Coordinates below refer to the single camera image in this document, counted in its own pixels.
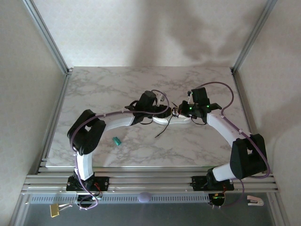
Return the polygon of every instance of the white marble table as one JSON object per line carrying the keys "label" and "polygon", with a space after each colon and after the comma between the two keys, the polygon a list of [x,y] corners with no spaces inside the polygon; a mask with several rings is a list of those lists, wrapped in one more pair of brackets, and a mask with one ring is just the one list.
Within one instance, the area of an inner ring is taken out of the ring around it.
{"label": "white marble table", "polygon": [[[225,114],[238,127],[247,129],[227,67],[75,67],[46,166],[74,166],[66,134],[84,110],[91,109],[95,113],[116,111],[151,89],[165,92],[169,100],[178,105],[187,100],[188,90],[209,81],[222,81],[233,88],[235,100]],[[226,87],[214,84],[206,86],[206,90],[211,103],[217,102],[222,107],[229,103],[231,96]],[[94,150],[93,166],[217,166],[229,161],[230,146],[210,126],[169,125],[155,138],[164,127],[156,123],[137,124],[104,133]],[[118,137],[122,144],[116,146],[113,137]]]}

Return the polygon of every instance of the gold binder clip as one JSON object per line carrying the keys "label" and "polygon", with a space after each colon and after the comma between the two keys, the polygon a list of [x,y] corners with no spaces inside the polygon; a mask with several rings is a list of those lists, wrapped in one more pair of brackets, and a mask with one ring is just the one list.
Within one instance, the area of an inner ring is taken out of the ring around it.
{"label": "gold binder clip", "polygon": [[54,218],[54,217],[60,215],[60,211],[66,209],[68,207],[71,207],[71,206],[72,206],[72,204],[70,204],[70,203],[69,204],[63,204],[63,205],[58,205],[57,203],[52,204],[52,205],[50,205],[50,215],[51,215],[52,218]]}

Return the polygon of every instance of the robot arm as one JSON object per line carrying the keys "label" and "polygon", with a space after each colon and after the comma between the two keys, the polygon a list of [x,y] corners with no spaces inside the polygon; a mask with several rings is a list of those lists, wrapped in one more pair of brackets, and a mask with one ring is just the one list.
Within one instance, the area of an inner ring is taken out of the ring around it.
{"label": "robot arm", "polygon": [[[103,130],[103,133],[118,127],[130,126],[132,125],[134,119],[135,116],[128,115],[128,114],[127,115],[119,114],[111,117],[106,117],[105,128]],[[79,176],[82,180],[87,180],[94,174],[92,169],[92,154],[93,152],[80,155],[80,152],[77,152],[76,158],[78,163]]]}
{"label": "robot arm", "polygon": [[[201,118],[204,123],[215,128],[232,148],[229,163],[208,170],[206,178],[209,187],[218,183],[221,184],[228,179],[243,179],[267,170],[264,160],[250,141],[241,134],[241,131],[235,130],[223,119],[222,115],[215,115],[211,112],[222,108],[216,103],[210,103],[205,88],[193,89],[188,92],[188,95],[190,96],[189,101],[182,102],[178,113],[194,119]],[[263,137],[260,134],[244,133],[258,146],[266,158]]]}
{"label": "robot arm", "polygon": [[[182,104],[179,105],[178,113],[189,118],[202,118],[203,122],[215,128],[232,148],[229,163],[208,170],[206,177],[209,185],[207,186],[208,188],[223,183],[225,180],[233,178],[243,179],[267,169],[264,161],[249,140],[240,134],[239,131],[231,127],[221,115],[215,115],[211,112],[216,109],[221,109],[221,107],[216,103],[210,103],[205,88],[194,89],[189,93],[189,96],[189,102],[183,101]],[[131,111],[160,112],[166,108],[166,106],[159,104],[161,98],[162,96],[156,96],[154,93],[146,91],[139,101],[133,102],[135,106],[132,103],[126,108]],[[170,116],[170,114],[171,109],[169,108],[168,111],[161,115],[156,115],[156,117],[165,118]],[[95,113],[91,110],[84,111],[69,130],[68,138],[71,138],[73,132],[80,124],[93,116],[95,116]],[[133,115],[120,114],[106,117],[105,122],[99,119],[92,120],[87,124],[87,126],[90,127],[89,131],[85,128],[81,128],[75,135],[73,141],[73,148],[77,151],[79,177],[84,181],[93,177],[92,151],[97,147],[101,135],[105,131],[121,126],[135,125],[141,122],[144,117],[151,118],[152,115],[145,113],[133,113]],[[245,134],[254,141],[266,157],[265,144],[262,136],[259,134],[250,135],[248,132],[245,132]]]}

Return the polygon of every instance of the white plastic clip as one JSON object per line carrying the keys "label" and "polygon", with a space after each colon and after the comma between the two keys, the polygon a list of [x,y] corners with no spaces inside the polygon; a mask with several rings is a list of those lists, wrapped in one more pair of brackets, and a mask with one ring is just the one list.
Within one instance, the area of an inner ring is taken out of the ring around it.
{"label": "white plastic clip", "polygon": [[246,199],[249,201],[248,206],[263,206],[264,202],[261,198],[248,195]]}

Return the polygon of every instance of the green object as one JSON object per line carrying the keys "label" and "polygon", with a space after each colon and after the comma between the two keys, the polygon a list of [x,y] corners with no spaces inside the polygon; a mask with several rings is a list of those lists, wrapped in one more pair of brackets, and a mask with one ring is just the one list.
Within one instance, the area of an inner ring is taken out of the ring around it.
{"label": "green object", "polygon": [[118,137],[113,137],[113,141],[117,146],[121,145],[121,141],[118,139]]}

